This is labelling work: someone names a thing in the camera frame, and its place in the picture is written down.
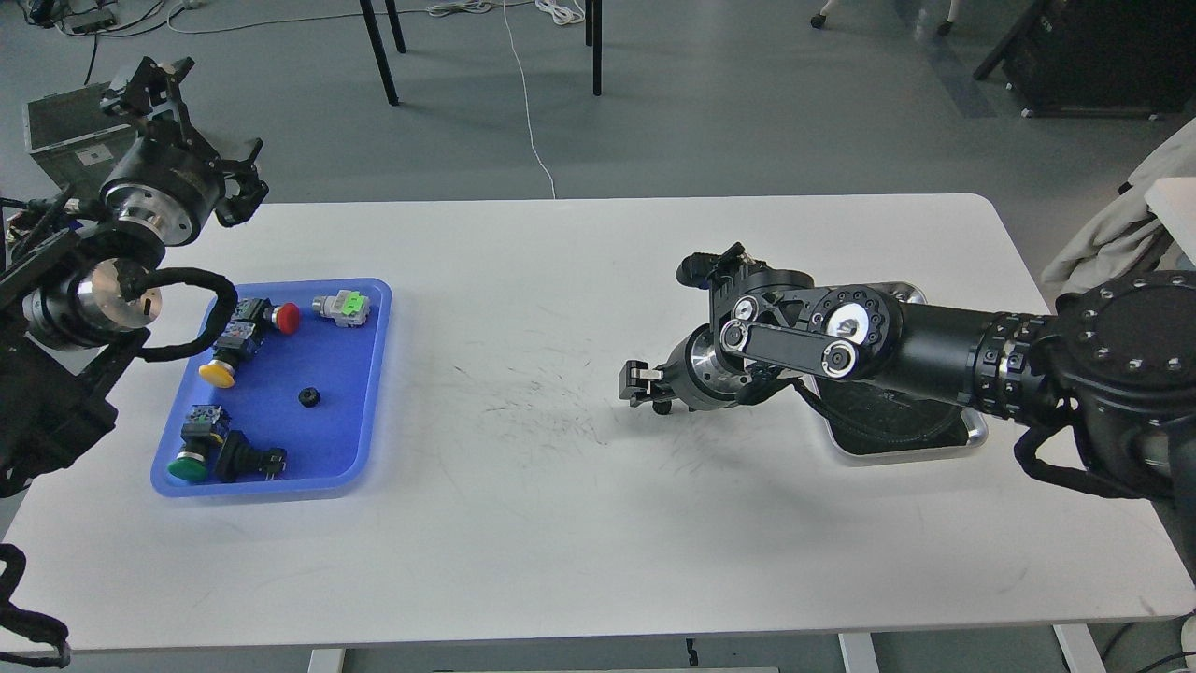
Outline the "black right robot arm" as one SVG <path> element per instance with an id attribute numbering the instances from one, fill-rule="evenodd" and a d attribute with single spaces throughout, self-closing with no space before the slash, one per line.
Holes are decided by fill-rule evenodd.
<path id="1" fill-rule="evenodd" d="M 1051 316 L 911 302 L 901 285 L 818 286 L 736 243 L 695 252 L 679 285 L 709 319 L 663 365 L 628 361 L 620 400 L 670 412 L 755 406 L 786 387 L 832 417 L 803 377 L 972 408 L 1025 427 L 1029 477 L 1177 516 L 1192 564 L 1192 271 L 1131 271 L 1058 296 Z"/>

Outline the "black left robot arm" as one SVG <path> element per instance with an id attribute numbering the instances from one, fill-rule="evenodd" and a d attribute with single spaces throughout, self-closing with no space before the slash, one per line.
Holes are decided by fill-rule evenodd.
<path id="1" fill-rule="evenodd" d="M 1 465 L 4 498 L 33 478 L 68 469 L 112 432 L 106 400 L 134 359 L 183 361 L 213 345 L 238 294 L 221 274 L 163 267 L 167 247 L 196 241 L 210 218 L 248 222 L 269 191 L 263 148 L 222 158 L 193 126 L 182 81 L 193 57 L 126 65 L 100 94 L 102 114 L 132 126 L 132 149 L 97 191 L 65 183 L 51 197 L 4 198 L 1 282 Z M 195 339 L 147 345 L 161 288 L 210 290 L 215 302 Z"/>

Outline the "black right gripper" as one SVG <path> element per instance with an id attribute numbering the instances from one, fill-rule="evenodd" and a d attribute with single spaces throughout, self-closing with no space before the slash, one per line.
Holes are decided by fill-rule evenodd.
<path id="1" fill-rule="evenodd" d="M 679 400 L 690 410 L 736 406 L 736 394 L 748 387 L 748 372 L 724 365 L 709 332 L 692 332 L 679 342 L 661 367 L 627 361 L 617 377 L 617 396 L 631 408 L 661 402 L 661 414 Z"/>

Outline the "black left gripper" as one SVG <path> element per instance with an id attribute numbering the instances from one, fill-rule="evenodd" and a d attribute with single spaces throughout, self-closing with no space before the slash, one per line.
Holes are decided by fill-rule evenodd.
<path id="1" fill-rule="evenodd" d="M 167 247 L 196 241 L 213 210 L 222 227 L 250 221 L 270 192 L 256 165 L 261 139 L 250 141 L 244 159 L 216 157 L 213 169 L 176 148 L 196 143 L 181 93 L 194 65 L 193 57 L 166 65 L 141 57 L 117 72 L 99 100 L 102 114 L 132 126 L 138 136 L 106 176 L 102 203 L 117 219 L 151 230 Z M 230 181 L 234 194 L 225 194 Z"/>

